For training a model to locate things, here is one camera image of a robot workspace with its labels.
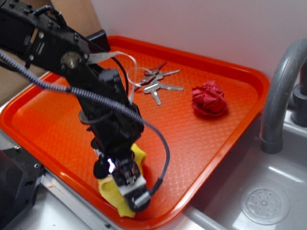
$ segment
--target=gray sink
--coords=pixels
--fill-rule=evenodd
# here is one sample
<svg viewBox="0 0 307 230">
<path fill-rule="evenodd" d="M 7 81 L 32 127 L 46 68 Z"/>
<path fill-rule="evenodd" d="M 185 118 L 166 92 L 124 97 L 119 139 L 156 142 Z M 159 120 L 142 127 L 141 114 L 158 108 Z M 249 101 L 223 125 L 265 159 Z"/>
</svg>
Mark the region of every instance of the gray sink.
<svg viewBox="0 0 307 230">
<path fill-rule="evenodd" d="M 260 123 L 256 118 L 191 206 L 228 230 L 306 229 L 307 129 L 285 123 L 283 150 L 271 155 L 260 150 Z"/>
</svg>

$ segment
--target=white wall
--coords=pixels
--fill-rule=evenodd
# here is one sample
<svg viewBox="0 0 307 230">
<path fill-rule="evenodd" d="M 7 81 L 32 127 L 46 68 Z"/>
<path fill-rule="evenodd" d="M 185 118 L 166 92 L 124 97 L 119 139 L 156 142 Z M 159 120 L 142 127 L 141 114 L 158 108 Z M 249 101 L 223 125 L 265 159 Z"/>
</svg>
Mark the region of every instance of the white wall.
<svg viewBox="0 0 307 230">
<path fill-rule="evenodd" d="M 107 35 L 122 35 L 260 70 L 271 79 L 307 36 L 307 0 L 92 0 Z"/>
</svg>

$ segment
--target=orange tray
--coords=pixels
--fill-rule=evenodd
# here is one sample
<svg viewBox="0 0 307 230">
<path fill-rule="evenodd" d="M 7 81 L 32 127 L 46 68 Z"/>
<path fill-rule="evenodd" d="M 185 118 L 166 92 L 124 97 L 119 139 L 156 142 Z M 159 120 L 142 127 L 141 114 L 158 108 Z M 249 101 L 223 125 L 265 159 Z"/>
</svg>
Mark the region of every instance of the orange tray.
<svg viewBox="0 0 307 230">
<path fill-rule="evenodd" d="M 165 180 L 145 211 L 137 213 L 134 219 L 120 218 L 117 210 L 100 196 L 93 176 L 96 161 L 90 147 L 93 134 L 86 132 L 87 127 L 80 123 L 81 108 L 73 95 L 31 86 L 4 108 L 0 127 L 119 226 L 134 230 L 158 228 L 183 211 L 260 112 L 269 82 L 260 72 L 242 66 L 124 37 L 108 39 L 112 50 L 132 55 L 140 67 L 150 69 L 167 61 L 163 71 L 181 70 L 162 81 L 182 86 L 184 90 L 159 90 L 160 106 L 150 94 L 141 90 L 135 93 L 134 101 L 141 115 L 160 129 L 171 150 Z M 126 70 L 134 67 L 127 57 L 118 56 L 118 59 Z M 117 68 L 112 60 L 101 65 Z M 44 79 L 67 84 L 53 73 Z M 203 117 L 191 107 L 192 88 L 209 80 L 215 80 L 225 93 L 229 109 L 223 116 Z M 147 153 L 144 177 L 151 188 L 164 165 L 165 150 L 148 128 L 137 144 Z"/>
</svg>

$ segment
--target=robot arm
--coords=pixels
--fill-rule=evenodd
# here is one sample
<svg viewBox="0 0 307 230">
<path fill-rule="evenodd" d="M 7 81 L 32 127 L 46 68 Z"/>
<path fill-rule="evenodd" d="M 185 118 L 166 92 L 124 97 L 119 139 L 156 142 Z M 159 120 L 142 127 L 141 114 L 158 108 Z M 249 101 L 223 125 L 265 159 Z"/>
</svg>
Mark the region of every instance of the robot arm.
<svg viewBox="0 0 307 230">
<path fill-rule="evenodd" d="M 65 23 L 53 7 L 34 9 L 18 0 L 0 0 L 0 47 L 26 61 L 66 78 L 71 87 L 84 89 L 125 105 L 139 113 L 128 101 L 116 69 L 87 64 L 88 43 Z M 90 99 L 78 97 L 82 107 L 79 119 L 94 133 L 91 146 L 99 159 L 94 165 L 96 178 L 112 174 L 133 211 L 144 210 L 150 199 L 146 181 L 134 162 L 132 144 L 141 136 L 143 124 Z M 109 172 L 109 162 L 115 170 Z"/>
</svg>

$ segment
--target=yellow cloth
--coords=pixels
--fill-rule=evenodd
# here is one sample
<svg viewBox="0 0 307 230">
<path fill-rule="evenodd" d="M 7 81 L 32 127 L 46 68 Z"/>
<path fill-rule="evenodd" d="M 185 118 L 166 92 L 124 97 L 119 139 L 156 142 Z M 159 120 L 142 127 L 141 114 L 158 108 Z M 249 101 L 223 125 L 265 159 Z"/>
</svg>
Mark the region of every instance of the yellow cloth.
<svg viewBox="0 0 307 230">
<path fill-rule="evenodd" d="M 142 165 L 146 160 L 146 153 L 136 144 L 133 144 L 131 150 L 135 154 L 134 161 L 138 164 L 141 174 L 143 175 Z M 112 206 L 117 208 L 121 217 L 134 218 L 135 212 L 131 211 L 126 199 L 120 194 L 119 190 L 111 175 L 104 179 L 98 180 L 99 192 L 101 196 L 107 200 Z"/>
</svg>

